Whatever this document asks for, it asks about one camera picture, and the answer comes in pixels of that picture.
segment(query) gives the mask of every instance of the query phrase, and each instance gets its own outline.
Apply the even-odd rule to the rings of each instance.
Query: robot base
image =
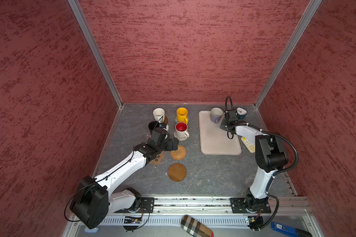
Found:
[[[141,202],[139,206],[144,206],[145,208],[149,209],[150,213],[153,212],[154,209],[154,198],[153,197],[141,197]],[[128,208],[128,209],[121,209],[116,211],[115,213],[141,213],[142,209],[141,208]]]
[[[237,198],[232,197],[229,199],[231,201],[232,213],[256,213],[259,214],[260,210],[261,213],[271,213],[270,205],[266,202],[265,205],[260,205],[258,210],[248,210],[244,204],[245,198]]]

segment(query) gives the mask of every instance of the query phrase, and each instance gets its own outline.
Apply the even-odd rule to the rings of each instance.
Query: lavender mug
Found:
[[[223,116],[223,110],[215,107],[213,109],[211,109],[211,121],[214,123],[218,123],[220,121],[220,119]]]

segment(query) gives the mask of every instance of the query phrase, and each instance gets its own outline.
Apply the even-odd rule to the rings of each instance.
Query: red mug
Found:
[[[175,135],[178,138],[188,138],[190,136],[187,132],[187,124],[185,122],[179,122],[175,125]]]

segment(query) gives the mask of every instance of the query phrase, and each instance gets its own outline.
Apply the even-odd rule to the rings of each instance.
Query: beige plastic tray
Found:
[[[220,129],[224,115],[220,122],[214,124],[210,120],[211,111],[199,112],[200,148],[206,155],[240,155],[241,146],[239,137],[227,137],[227,132]]]

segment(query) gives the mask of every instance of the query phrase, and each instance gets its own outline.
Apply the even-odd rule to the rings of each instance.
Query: coaster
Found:
[[[172,181],[179,182],[186,177],[186,168],[182,164],[175,163],[170,166],[167,173]]]
[[[174,160],[181,160],[186,157],[187,151],[183,146],[178,145],[178,149],[170,151],[170,154]]]
[[[175,132],[174,132],[174,137],[176,138],[176,139],[178,139],[179,141],[184,141],[184,140],[186,140],[187,139],[187,137],[185,136],[185,137],[177,137],[177,135],[175,134]]]

